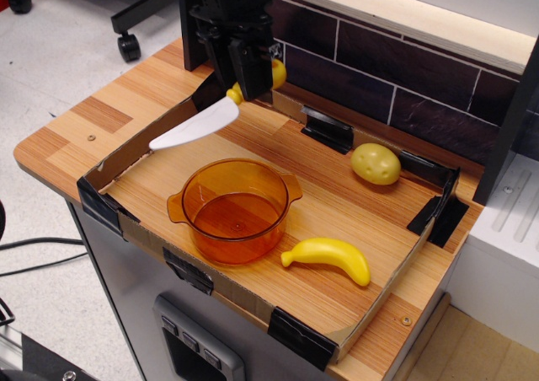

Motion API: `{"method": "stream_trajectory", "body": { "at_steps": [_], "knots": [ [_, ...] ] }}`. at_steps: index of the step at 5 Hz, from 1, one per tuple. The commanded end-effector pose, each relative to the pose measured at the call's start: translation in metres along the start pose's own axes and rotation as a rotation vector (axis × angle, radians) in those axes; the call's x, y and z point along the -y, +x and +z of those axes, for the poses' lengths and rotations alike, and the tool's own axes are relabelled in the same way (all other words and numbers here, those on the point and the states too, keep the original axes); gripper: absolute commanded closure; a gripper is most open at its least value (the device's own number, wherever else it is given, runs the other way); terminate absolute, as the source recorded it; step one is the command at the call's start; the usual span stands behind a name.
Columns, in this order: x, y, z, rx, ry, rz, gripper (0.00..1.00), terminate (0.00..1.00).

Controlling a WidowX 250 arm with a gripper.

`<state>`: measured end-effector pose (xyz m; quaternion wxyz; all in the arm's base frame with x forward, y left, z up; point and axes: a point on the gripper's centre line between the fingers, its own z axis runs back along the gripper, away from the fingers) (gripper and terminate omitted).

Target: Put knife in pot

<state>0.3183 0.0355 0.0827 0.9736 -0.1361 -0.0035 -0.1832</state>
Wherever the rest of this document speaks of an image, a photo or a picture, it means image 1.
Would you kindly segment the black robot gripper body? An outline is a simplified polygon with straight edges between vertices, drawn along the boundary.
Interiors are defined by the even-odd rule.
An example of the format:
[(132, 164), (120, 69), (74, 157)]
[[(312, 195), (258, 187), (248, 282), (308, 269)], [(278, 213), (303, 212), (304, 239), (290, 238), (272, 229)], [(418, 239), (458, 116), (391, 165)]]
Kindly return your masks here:
[(267, 9), (272, 0), (202, 0), (190, 13), (200, 25), (211, 28), (231, 27), (234, 32), (244, 32), (248, 27), (272, 25)]

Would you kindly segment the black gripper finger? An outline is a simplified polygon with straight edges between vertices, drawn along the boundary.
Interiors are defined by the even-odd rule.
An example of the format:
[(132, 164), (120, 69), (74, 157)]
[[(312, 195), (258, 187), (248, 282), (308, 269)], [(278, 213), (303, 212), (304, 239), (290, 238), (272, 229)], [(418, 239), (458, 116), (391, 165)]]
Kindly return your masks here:
[(243, 42), (225, 36), (210, 37), (205, 48), (222, 87), (230, 89), (239, 83)]
[(273, 86), (270, 55), (246, 40), (232, 39), (228, 46), (233, 70), (246, 100), (257, 99)]

